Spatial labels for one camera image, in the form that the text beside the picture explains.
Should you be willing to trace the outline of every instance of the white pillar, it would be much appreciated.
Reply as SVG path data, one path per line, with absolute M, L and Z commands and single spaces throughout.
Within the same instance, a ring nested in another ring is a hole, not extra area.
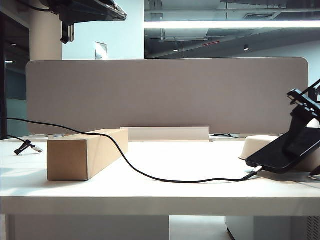
M 39 0 L 33 6 L 46 9 Z M 51 12 L 30 9 L 30 61 L 62 60 L 61 21 Z

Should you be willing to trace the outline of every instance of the black smartphone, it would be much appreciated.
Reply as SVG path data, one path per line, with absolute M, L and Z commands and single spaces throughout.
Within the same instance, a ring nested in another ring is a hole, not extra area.
M 288 133 L 249 156 L 246 159 L 246 164 L 254 168 L 262 166 L 265 171 L 284 174 L 320 147 L 320 128 L 306 127 L 284 149 L 287 139 Z

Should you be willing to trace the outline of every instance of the cardboard box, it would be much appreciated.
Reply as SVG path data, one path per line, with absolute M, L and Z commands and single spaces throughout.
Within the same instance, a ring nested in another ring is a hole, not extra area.
M 128 152 L 127 129 L 102 129 L 112 137 L 123 153 Z M 47 141 L 48 180 L 89 180 L 121 157 L 115 144 L 107 137 L 75 134 Z

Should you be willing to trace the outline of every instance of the cable plug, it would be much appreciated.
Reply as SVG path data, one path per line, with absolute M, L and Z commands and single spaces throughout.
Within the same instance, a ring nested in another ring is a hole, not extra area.
M 42 153 L 43 152 L 43 150 L 40 147 L 36 146 L 36 145 L 31 145 L 31 148 L 33 150 L 37 151 L 38 153 Z
M 255 169 L 253 169 L 247 176 L 244 177 L 245 180 L 250 179 L 251 177 L 257 175 L 259 172 L 263 170 L 262 166 L 257 166 Z

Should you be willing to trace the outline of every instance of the desk surface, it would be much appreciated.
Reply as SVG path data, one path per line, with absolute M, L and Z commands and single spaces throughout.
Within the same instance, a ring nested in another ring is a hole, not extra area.
M 307 173 L 261 172 L 244 182 L 165 183 L 133 171 L 120 158 L 89 181 L 48 181 L 46 142 L 16 156 L 0 141 L 1 213 L 36 215 L 319 216 L 320 181 Z M 241 178 L 243 141 L 130 142 L 127 158 L 159 178 Z

